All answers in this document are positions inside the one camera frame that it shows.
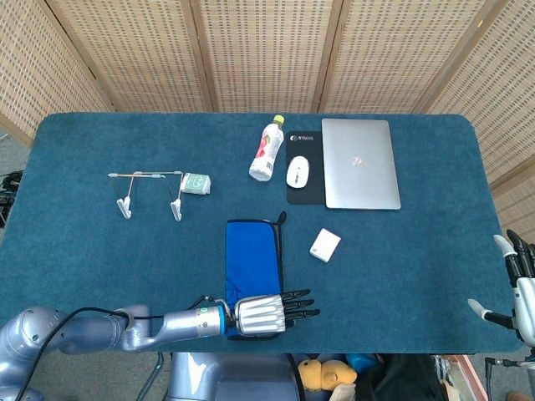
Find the blue pouch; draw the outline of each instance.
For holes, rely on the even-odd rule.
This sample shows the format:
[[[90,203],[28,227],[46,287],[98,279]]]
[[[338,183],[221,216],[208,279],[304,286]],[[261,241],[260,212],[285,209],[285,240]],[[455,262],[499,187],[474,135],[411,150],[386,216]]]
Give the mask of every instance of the blue pouch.
[[[234,308],[245,297],[283,292],[282,212],[276,222],[229,220],[227,222],[227,303]],[[235,330],[230,338],[238,337]]]

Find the yellow stuffed toy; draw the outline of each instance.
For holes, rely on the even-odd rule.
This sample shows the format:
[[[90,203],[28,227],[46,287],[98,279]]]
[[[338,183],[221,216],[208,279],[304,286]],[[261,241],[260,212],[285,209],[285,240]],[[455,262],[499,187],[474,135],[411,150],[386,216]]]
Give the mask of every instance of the yellow stuffed toy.
[[[308,391],[333,391],[339,384],[351,384],[357,379],[357,373],[342,361],[321,363],[317,359],[305,359],[298,370]]]

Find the white mouse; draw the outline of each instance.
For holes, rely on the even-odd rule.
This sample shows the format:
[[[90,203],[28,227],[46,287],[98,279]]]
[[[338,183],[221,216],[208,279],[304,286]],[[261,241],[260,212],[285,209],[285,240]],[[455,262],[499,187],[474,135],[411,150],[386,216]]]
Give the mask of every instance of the white mouse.
[[[310,164],[303,156],[295,156],[286,173],[286,183],[292,188],[303,188],[308,181],[308,173],[310,171]]]

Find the table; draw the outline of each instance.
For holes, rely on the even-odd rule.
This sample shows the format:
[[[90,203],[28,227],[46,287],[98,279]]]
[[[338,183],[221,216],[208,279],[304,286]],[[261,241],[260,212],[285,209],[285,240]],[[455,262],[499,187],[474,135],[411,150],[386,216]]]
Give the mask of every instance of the table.
[[[0,251],[0,324],[32,305],[72,311],[145,303],[183,309],[224,296],[227,220],[283,226],[286,290],[310,288],[322,313],[270,341],[224,337],[166,351],[475,353],[515,348],[514,332],[480,320],[474,297],[510,311],[492,235],[500,232],[476,136],[459,115],[285,114],[284,131],[321,119],[387,119],[400,211],[335,211],[286,202],[285,149],[273,178],[248,176],[272,114],[54,114],[39,126]],[[176,222],[157,180],[136,183],[120,214],[110,172],[208,174],[211,194],[182,197]],[[124,196],[128,181],[120,183]],[[342,237],[329,264],[308,249],[325,227]]]

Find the mouse pad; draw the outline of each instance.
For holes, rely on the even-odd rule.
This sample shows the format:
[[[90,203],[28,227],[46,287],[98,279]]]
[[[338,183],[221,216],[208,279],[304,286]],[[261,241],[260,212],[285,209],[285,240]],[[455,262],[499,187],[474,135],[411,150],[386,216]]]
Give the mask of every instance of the mouse pad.
[[[286,185],[286,199],[294,205],[325,205],[324,144],[321,132],[290,131],[286,136],[286,169],[296,156],[309,163],[308,181],[304,188]]]

